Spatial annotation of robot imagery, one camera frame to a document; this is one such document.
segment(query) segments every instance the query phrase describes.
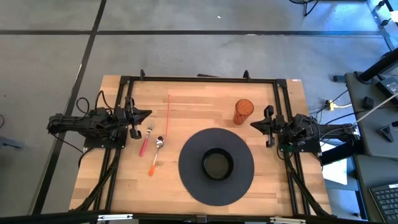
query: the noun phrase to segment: keyboard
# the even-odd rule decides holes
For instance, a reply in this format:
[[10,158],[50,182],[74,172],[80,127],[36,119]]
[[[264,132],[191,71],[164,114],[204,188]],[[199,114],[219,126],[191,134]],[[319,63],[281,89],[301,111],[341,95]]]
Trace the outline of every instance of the keyboard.
[[398,224],[398,184],[386,184],[369,190],[384,222]]

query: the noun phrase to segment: wooden table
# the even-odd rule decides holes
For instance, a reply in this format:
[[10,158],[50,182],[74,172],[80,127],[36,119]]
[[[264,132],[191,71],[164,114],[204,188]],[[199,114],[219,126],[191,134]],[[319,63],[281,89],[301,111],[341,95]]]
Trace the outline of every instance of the wooden table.
[[[105,76],[101,90],[110,105],[114,105],[120,76]],[[308,114],[300,80],[287,80],[293,114]],[[286,110],[280,90],[283,113]],[[132,97],[140,110],[153,113],[139,129],[145,135],[148,122],[155,128],[149,138],[146,153],[138,153],[144,138],[127,138],[122,150],[112,212],[174,213],[212,215],[291,216],[287,174],[284,162],[278,159],[276,148],[266,148],[267,136],[250,127],[250,122],[264,119],[267,105],[275,106],[271,84],[209,83],[209,82],[134,82]],[[234,105],[247,98],[254,104],[254,112],[241,126],[232,122]],[[166,135],[167,102],[169,127]],[[248,192],[237,202],[213,207],[196,201],[183,186],[178,173],[178,157],[187,139],[206,128],[224,128],[236,133],[249,146],[254,158],[254,179]],[[155,174],[148,171],[155,154],[155,139],[163,136],[165,145],[159,152]],[[82,160],[70,208],[79,206],[97,184],[104,149],[94,149]],[[318,203],[331,212],[325,182],[318,159],[301,153],[305,183]],[[105,186],[100,208],[104,208],[108,186]],[[298,209],[303,213],[300,191],[296,186]]]

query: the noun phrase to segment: concrete floor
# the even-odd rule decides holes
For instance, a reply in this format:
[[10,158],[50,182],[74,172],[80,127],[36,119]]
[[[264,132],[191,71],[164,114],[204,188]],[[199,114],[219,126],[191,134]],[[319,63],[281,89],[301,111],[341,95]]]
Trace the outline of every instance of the concrete floor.
[[[99,5],[0,0],[0,29],[90,30]],[[303,6],[288,0],[112,0],[99,29],[379,30],[365,2],[321,1],[308,17],[302,13]],[[53,144],[48,118],[64,111],[87,41],[86,35],[0,35],[0,114],[6,119],[0,136],[25,142],[20,150],[0,149],[0,217],[29,213]],[[308,107],[318,108],[346,90],[330,81],[332,75],[365,70],[387,51],[383,38],[370,36],[97,36],[79,96],[94,101],[103,75],[138,75],[141,68],[165,76],[241,77],[249,70],[253,78],[301,79]],[[348,95],[337,103],[349,103]],[[324,112],[322,123],[350,112]],[[78,134],[66,140],[83,145]],[[43,212],[68,210],[79,155],[63,146]]]

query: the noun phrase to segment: orange handle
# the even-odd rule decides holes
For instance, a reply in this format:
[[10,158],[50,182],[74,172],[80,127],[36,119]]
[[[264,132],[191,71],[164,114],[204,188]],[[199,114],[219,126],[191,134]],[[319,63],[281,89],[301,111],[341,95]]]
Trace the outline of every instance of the orange handle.
[[143,156],[145,149],[147,148],[148,138],[145,138],[144,143],[142,143],[141,150],[139,151],[139,156]]
[[154,172],[155,172],[155,164],[152,164],[151,167],[150,167],[150,170],[149,170],[149,175],[153,176]]

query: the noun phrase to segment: orange plastic cup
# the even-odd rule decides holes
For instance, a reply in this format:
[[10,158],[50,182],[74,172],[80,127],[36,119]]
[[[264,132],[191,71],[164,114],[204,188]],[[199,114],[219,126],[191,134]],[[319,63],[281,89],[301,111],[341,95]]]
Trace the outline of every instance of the orange plastic cup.
[[244,121],[253,113],[254,105],[250,100],[242,99],[235,104],[234,123],[243,124]]

